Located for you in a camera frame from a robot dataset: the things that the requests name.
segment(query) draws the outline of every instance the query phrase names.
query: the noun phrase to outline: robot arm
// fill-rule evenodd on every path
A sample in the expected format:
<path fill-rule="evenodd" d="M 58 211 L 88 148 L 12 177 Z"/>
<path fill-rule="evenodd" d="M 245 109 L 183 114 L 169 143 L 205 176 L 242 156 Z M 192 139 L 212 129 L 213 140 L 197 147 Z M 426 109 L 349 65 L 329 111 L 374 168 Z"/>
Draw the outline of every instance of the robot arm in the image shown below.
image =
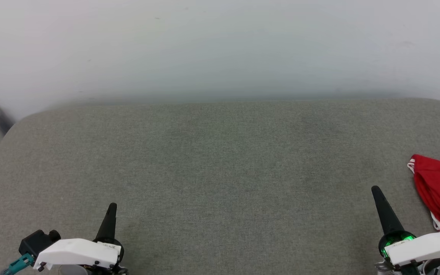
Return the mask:
<path fill-rule="evenodd" d="M 20 259 L 11 263 L 1 275 L 13 275 L 32 266 L 39 272 L 53 265 L 80 265 L 100 275 L 127 274 L 128 270 L 119 266 L 124 249 L 115 239 L 116 204 L 108 207 L 98 234 L 93 241 L 84 239 L 61 239 L 59 233 L 52 230 L 46 235 L 37 230 L 21 241 Z"/>
<path fill-rule="evenodd" d="M 421 275 L 440 266 L 440 232 L 415 237 L 405 231 L 378 186 L 371 188 L 384 236 L 379 251 L 384 261 L 379 274 Z"/>

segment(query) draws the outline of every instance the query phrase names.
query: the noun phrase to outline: gray cushion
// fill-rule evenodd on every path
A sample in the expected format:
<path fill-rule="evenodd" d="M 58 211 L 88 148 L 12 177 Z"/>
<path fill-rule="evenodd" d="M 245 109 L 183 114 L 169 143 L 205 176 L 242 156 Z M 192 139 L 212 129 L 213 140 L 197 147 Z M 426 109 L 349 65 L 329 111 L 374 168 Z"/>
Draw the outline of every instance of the gray cushion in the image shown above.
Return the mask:
<path fill-rule="evenodd" d="M 405 229 L 434 232 L 413 154 L 440 160 L 439 101 L 39 113 L 0 145 L 0 270 L 37 229 L 92 240 L 116 202 L 131 274 L 373 274 L 372 185 Z"/>

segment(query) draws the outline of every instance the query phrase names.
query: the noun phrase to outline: gray fabric surface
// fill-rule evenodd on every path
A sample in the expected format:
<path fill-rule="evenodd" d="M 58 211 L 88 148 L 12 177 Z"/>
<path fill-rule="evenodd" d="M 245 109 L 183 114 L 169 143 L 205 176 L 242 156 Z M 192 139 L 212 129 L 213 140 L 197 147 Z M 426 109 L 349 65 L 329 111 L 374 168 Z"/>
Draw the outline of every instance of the gray fabric surface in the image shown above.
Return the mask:
<path fill-rule="evenodd" d="M 440 160 L 439 101 L 39 113 L 0 145 L 0 270 L 39 228 L 93 239 L 117 202 L 134 275 L 374 274 L 372 185 L 405 229 L 434 232 L 406 167 L 413 154 Z"/>

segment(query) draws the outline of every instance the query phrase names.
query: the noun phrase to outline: teal connector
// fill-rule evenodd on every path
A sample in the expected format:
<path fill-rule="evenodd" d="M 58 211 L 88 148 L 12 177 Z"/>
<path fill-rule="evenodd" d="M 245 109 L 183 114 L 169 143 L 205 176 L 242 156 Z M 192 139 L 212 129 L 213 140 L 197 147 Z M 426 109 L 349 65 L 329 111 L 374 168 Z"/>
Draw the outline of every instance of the teal connector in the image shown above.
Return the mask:
<path fill-rule="evenodd" d="M 18 260 L 12 262 L 9 267 L 1 271 L 0 275 L 14 275 L 18 271 L 25 269 L 27 266 L 33 264 L 35 260 L 30 254 L 24 254 Z"/>

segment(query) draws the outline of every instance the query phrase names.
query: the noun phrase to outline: green light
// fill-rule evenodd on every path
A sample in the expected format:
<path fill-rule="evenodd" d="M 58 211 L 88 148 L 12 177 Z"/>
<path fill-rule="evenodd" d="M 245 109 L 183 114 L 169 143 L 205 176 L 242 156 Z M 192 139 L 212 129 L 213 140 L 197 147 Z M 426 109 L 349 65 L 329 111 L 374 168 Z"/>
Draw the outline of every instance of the green light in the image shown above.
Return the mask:
<path fill-rule="evenodd" d="M 408 236 L 408 237 L 406 237 L 406 238 L 403 238 L 402 241 L 405 241 L 405 240 L 409 240 L 409 241 L 411 241 L 411 240 L 413 240 L 413 239 L 414 239 L 413 236 Z"/>

